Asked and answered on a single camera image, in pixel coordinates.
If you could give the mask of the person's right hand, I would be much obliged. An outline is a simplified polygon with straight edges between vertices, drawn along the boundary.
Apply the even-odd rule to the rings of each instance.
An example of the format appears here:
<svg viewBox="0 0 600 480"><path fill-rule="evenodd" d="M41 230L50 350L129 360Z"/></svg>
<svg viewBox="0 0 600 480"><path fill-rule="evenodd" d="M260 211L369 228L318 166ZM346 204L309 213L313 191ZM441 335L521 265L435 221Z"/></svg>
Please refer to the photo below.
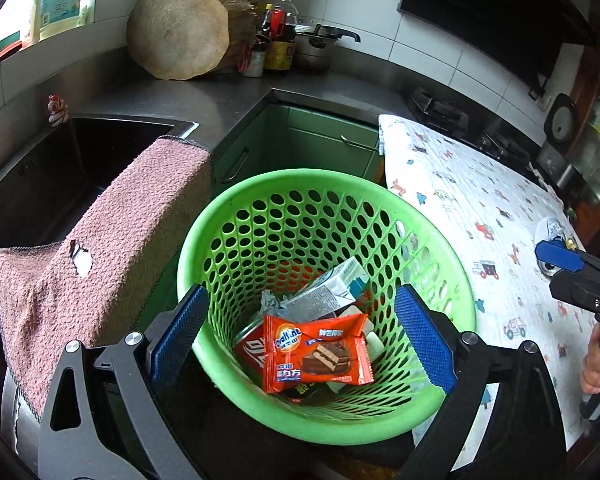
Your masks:
<svg viewBox="0 0 600 480"><path fill-rule="evenodd" d="M596 324L588 341L588 352L579 374L582 393L594 396L600 393L600 324Z"/></svg>

